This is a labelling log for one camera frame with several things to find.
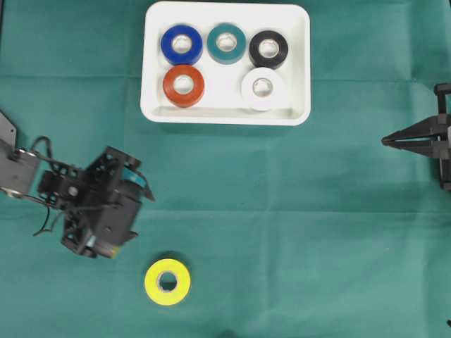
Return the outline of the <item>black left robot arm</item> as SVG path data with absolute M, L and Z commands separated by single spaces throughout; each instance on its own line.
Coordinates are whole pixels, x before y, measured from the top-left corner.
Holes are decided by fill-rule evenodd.
M 74 254 L 114 258 L 138 234 L 132 225 L 142 199 L 154 200 L 141 162 L 112 147 L 87 168 L 56 161 L 48 137 L 45 155 L 1 142 L 1 190 L 33 201 L 64 218 L 61 243 Z

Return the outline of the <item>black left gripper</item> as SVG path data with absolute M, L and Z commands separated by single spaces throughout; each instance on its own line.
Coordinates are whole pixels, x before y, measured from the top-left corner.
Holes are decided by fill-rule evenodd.
M 112 147 L 85 170 L 60 168 L 45 170 L 37 186 L 37 202 L 66 212 L 61 243 L 74 254 L 96 258 L 88 244 L 92 231 L 85 215 L 106 210 L 99 194 L 129 194 L 137 201 L 142 197 L 155 201 L 146 177 L 138 170 L 141 161 Z

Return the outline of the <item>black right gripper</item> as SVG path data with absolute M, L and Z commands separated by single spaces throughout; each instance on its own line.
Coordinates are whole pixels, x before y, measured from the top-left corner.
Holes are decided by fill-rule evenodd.
M 450 95 L 450 83 L 436 84 L 434 93 L 438 100 L 438 115 L 426 118 L 403 130 L 398 130 L 382 138 L 382 144 L 394 149 L 410 151 L 429 158 L 440 158 L 440 142 L 432 140 L 399 141 L 422 137 L 438 136 L 450 149 L 450 113 L 447 112 L 446 96 Z M 450 190 L 450 158 L 439 159 L 440 187 Z

